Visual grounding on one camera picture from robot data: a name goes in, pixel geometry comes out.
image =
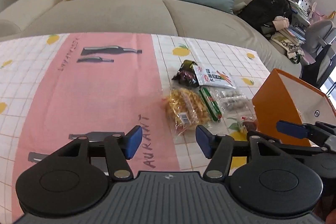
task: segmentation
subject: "pink stripe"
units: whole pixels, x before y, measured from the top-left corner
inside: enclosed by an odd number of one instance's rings
[[[112,45],[142,50],[142,53],[94,54],[114,59],[114,63],[77,63],[83,57],[80,54],[84,47]],[[142,147],[129,161],[133,172],[179,170],[161,101],[161,81],[150,35],[70,35],[35,94],[18,144],[13,185],[33,165],[28,161],[29,152],[50,154],[70,141],[69,134],[127,133],[138,124],[146,127],[149,132],[144,133],[149,135],[143,138]],[[21,215],[14,187],[12,213],[13,219]]]

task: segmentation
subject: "white snack package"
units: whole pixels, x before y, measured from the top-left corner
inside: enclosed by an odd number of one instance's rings
[[[199,85],[230,89],[236,88],[236,84],[227,70],[218,71],[214,70],[214,68],[205,68],[197,65],[193,65],[193,69]]]
[[[208,90],[213,99],[217,102],[222,114],[235,110],[249,110],[249,100],[239,89],[233,90],[210,87]]]

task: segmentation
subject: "gray chair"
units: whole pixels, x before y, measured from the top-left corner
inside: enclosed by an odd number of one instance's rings
[[[331,44],[335,37],[336,28],[331,20],[315,22],[306,30],[306,42],[302,45],[302,49],[315,59],[321,47]]]
[[[301,79],[320,88],[336,66],[335,45],[332,45],[336,28],[331,20],[321,20],[308,27],[305,38]]]

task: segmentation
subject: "orange box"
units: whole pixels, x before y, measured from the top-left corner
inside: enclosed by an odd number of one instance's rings
[[[297,124],[327,122],[336,125],[336,111],[329,98],[299,78],[274,69],[253,97],[258,130],[284,144],[310,146],[308,139],[297,139],[276,129],[279,120]]]

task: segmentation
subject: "sofa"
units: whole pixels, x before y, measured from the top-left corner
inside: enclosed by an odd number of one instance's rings
[[[235,5],[252,0],[235,0]],[[133,32],[192,37],[249,48],[269,71],[301,72],[235,15],[179,0],[19,0],[0,13],[0,41],[72,32]]]

